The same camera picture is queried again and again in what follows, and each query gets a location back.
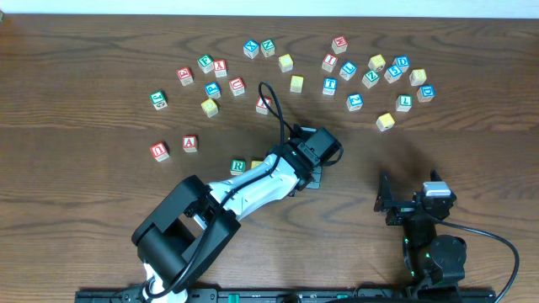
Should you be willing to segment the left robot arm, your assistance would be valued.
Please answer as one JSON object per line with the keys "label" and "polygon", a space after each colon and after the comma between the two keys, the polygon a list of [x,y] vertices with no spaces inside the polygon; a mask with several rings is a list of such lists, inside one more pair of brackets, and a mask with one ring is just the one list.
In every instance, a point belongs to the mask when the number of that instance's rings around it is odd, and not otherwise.
{"label": "left robot arm", "polygon": [[303,190],[320,167],[337,163],[341,143],[326,129],[294,126],[256,167],[227,180],[181,181],[135,229],[131,240],[147,273],[147,302],[185,302],[187,289],[213,264],[240,221]]}

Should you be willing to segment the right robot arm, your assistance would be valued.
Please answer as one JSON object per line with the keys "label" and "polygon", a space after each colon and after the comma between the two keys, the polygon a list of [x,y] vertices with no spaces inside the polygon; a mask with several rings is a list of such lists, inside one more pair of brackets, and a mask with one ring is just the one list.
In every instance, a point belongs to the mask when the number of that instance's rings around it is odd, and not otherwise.
{"label": "right robot arm", "polygon": [[465,278],[466,242],[436,231],[455,201],[456,195],[435,170],[430,173],[430,181],[406,201],[395,200],[388,176],[380,176],[374,211],[386,214],[388,226],[403,228],[404,262],[413,277],[405,292],[411,298],[435,290],[455,290]]}

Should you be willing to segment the green R letter block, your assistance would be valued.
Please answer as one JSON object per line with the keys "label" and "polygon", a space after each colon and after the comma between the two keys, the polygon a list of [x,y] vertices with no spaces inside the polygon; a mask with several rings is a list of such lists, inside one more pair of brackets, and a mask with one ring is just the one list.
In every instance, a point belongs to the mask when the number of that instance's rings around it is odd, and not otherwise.
{"label": "green R letter block", "polygon": [[230,166],[231,175],[241,175],[246,170],[246,162],[244,160],[233,159]]}

